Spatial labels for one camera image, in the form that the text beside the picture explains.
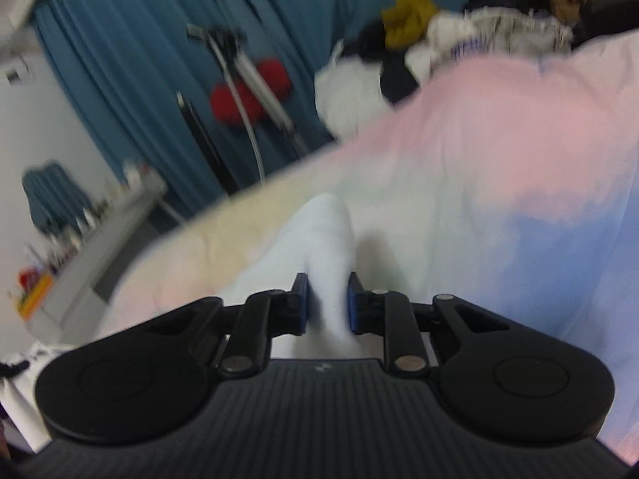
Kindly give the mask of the white sweatshirt jacket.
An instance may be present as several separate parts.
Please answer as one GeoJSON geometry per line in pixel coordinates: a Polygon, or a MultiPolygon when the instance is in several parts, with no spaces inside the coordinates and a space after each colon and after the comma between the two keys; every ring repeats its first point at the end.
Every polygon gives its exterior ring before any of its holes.
{"type": "Polygon", "coordinates": [[[337,197],[319,195],[292,215],[257,262],[218,295],[225,304],[241,304],[257,292],[288,290],[296,274],[304,273],[311,288],[306,332],[274,338],[272,356],[363,358],[367,350],[351,332],[347,313],[348,280],[354,265],[349,211],[337,197]]]}

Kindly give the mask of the white desk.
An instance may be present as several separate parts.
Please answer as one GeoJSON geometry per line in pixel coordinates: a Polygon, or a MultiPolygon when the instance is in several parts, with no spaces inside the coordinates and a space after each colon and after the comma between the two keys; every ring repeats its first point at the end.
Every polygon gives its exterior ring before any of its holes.
{"type": "Polygon", "coordinates": [[[133,260],[170,227],[183,222],[166,202],[167,190],[159,173],[149,170],[116,201],[26,321],[27,331],[36,340],[81,345],[92,339],[133,260]]]}

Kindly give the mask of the mustard yellow garment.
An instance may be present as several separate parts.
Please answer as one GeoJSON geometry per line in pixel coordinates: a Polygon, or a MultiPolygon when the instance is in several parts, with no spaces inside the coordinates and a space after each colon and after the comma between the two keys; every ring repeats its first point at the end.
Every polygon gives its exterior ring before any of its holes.
{"type": "Polygon", "coordinates": [[[429,23],[440,12],[434,0],[395,0],[380,13],[385,29],[385,47],[400,51],[412,47],[426,35],[429,23]]]}

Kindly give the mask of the red garment on stand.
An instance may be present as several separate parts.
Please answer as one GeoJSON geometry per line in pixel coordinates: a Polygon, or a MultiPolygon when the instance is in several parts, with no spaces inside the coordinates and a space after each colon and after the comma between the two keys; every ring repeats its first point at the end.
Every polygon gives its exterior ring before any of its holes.
{"type": "MultiPolygon", "coordinates": [[[[263,58],[257,62],[256,67],[259,75],[274,96],[279,101],[288,99],[289,95],[292,94],[292,81],[285,66],[280,61],[277,61],[276,58],[263,58]]],[[[249,122],[255,125],[268,117],[263,105],[251,92],[246,82],[240,78],[235,78],[233,82],[239,99],[244,105],[249,122]]],[[[226,125],[233,125],[233,127],[241,127],[244,124],[239,108],[233,99],[231,88],[226,83],[220,83],[214,87],[210,94],[209,102],[213,117],[216,120],[226,125]]]]}

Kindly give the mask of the white and black puffer jacket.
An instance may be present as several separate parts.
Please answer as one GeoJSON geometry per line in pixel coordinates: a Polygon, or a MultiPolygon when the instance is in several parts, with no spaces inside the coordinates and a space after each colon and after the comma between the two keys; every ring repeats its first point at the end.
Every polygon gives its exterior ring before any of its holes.
{"type": "Polygon", "coordinates": [[[356,38],[339,41],[315,74],[318,117],[336,140],[356,137],[426,84],[439,57],[425,40],[388,49],[382,22],[372,22],[356,38]]]}

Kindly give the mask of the black sofa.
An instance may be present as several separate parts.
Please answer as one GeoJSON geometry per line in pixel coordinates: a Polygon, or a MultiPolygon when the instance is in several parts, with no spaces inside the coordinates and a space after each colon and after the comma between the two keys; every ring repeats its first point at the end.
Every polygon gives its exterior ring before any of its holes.
{"type": "MultiPolygon", "coordinates": [[[[577,17],[567,18],[572,28],[571,47],[577,49],[586,42],[638,28],[638,0],[569,0],[576,4],[577,17]]],[[[523,14],[532,13],[536,18],[558,16],[550,0],[467,0],[465,11],[484,8],[504,8],[517,10],[523,14]]]]}

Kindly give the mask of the blue curtain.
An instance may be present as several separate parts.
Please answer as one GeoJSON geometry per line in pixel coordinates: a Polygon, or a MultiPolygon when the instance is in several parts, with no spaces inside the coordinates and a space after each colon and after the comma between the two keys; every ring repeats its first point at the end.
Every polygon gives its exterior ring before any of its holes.
{"type": "MultiPolygon", "coordinates": [[[[449,10],[467,0],[434,0],[449,10]]],[[[394,0],[39,0],[32,12],[44,54],[108,166],[150,164],[169,199],[192,215],[223,194],[182,117],[192,104],[242,186],[330,141],[314,104],[314,75],[335,43],[357,35],[394,0]],[[272,123],[254,135],[213,118],[222,81],[208,32],[237,39],[253,61],[274,58],[292,79],[285,101],[296,132],[272,123]]]]}

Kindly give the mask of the pastel tie-dye bed duvet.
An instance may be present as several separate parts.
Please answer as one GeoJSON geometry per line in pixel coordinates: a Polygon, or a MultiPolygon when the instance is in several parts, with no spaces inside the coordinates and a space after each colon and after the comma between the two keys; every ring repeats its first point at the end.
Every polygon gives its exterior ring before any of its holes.
{"type": "Polygon", "coordinates": [[[453,294],[598,356],[616,386],[601,439],[637,459],[636,32],[442,70],[354,140],[153,243],[99,336],[219,296],[324,194],[349,211],[352,271],[368,288],[453,294]]]}

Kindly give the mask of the garment steamer stand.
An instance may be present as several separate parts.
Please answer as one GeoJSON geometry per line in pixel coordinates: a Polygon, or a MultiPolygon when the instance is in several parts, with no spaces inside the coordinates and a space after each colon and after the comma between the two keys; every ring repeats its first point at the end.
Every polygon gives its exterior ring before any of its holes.
{"type": "Polygon", "coordinates": [[[213,117],[224,125],[245,130],[260,182],[265,181],[266,172],[254,131],[259,122],[269,120],[298,157],[306,156],[309,152],[306,142],[283,105],[284,99],[292,94],[292,79],[284,64],[272,57],[252,62],[244,51],[246,35],[238,29],[188,24],[185,33],[188,40],[203,44],[216,60],[223,81],[209,96],[213,117]]]}

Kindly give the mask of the black upright board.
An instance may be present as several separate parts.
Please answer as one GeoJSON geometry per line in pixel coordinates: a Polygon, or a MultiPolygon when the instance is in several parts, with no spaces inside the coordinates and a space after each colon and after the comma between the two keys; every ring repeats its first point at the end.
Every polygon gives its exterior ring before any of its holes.
{"type": "Polygon", "coordinates": [[[216,149],[216,146],[214,146],[213,141],[209,137],[197,110],[181,92],[175,94],[175,99],[177,100],[181,116],[187,128],[189,128],[191,136],[202,156],[205,158],[210,172],[216,177],[216,180],[228,196],[235,195],[236,192],[239,192],[239,186],[222,159],[220,152],[216,149]]]}

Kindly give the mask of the teal chair back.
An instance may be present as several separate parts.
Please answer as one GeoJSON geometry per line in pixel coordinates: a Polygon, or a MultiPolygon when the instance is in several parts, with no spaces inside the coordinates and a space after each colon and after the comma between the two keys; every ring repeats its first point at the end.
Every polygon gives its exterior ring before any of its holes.
{"type": "Polygon", "coordinates": [[[28,169],[22,186],[32,224],[44,236],[58,236],[66,227],[78,229],[77,218],[92,208],[92,200],[57,162],[28,169]]]}

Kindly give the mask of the grey crumpled garment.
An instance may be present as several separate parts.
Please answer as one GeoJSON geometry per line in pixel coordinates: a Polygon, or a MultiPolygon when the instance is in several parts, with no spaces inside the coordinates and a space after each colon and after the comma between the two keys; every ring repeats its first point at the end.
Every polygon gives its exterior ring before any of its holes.
{"type": "Polygon", "coordinates": [[[431,18],[427,42],[435,55],[431,69],[476,55],[539,58],[572,50],[573,32],[553,16],[536,18],[508,8],[441,11],[431,18]]]}

